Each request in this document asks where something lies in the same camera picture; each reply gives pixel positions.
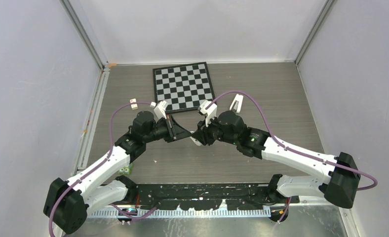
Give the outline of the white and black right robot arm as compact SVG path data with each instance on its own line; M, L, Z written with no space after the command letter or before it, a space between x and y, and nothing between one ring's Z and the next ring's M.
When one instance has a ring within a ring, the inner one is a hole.
M215 141L232 144L245 156L279 162L307 174L274 175L267 189L272 202L292 196L311 196L325 198L341 208L353 207L361 176L353 172L357 165L347 153L333 156L275 141L269 132L247 126L232 111L221 113L210 123L200 121L192 137L204 146Z

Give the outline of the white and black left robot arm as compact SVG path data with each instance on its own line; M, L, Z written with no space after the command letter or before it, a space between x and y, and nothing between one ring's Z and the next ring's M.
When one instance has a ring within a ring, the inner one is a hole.
M49 235L55 236L54 226L68 235L74 233L90 213L113 202L121 200L124 204L132 204L137 192L131 181L119 178L105 187L102 184L137 159L148 143L158 140L171 143L191 135L172 115L155 120L153 113L139 112L128 131L111 141L111 147L99 160L67 180L57 178L52 181L43 208L49 218Z

